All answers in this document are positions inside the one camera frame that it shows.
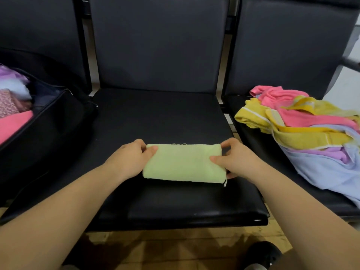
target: black shoe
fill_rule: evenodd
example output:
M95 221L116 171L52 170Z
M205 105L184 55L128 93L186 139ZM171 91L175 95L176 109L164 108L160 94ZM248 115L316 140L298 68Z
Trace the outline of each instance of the black shoe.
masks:
M251 264L260 264L269 269L280 257L282 253L268 241L259 241L250 246L247 250L244 262L241 264L240 270L244 270Z

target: person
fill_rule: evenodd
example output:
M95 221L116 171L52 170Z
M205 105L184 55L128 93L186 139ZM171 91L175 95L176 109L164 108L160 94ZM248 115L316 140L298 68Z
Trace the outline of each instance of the person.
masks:
M221 146L230 150L210 160L230 171L229 179L241 176L257 186L293 246L271 269L360 269L354 228L235 138ZM141 139L123 145L103 165L2 226L0 269L59 269L107 196L140 173L156 150Z

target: finger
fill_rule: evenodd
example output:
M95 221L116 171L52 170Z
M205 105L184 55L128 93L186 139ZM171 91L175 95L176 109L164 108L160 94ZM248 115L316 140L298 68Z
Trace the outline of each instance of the finger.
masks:
M232 179L232 178L235 178L235 177L237 177L238 175L237 174L235 174L235 173L233 173L233 172L230 172L230 173L228 173L227 175L226 175L226 178L227 179Z
M156 153L156 151L158 150L158 146L151 146L151 147L148 147L146 149L146 151L144 151L142 153L142 155L144 156L145 158L145 161L148 162L150 160L150 158L153 157L153 155Z
M210 156L210 161L219 165L220 167L226 168L227 156Z
M135 140L133 143L139 144L139 145L141 146L141 149L142 149L142 150L145 150L145 149L146 149L146 144L145 144L145 142L144 142L142 139L137 139L137 140Z
M229 138L228 140L225 140L224 142L222 142L220 145L221 147L224 149L224 148L227 148L227 147L231 147L233 145L235 145L236 143L238 143L239 140L237 140L236 138L232 137L232 138Z

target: forearm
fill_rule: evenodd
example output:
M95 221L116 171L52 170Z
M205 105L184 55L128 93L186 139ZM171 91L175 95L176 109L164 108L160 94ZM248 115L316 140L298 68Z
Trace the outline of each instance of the forearm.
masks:
M360 234L264 164L252 181L307 269L360 269Z
M96 168L0 227L0 269L57 270L117 185Z

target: person's right arm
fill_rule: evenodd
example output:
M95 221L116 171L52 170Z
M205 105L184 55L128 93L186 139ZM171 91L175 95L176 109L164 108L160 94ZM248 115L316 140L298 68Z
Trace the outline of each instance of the person's right arm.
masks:
M237 139L210 159L257 186L306 269L360 269L360 233Z

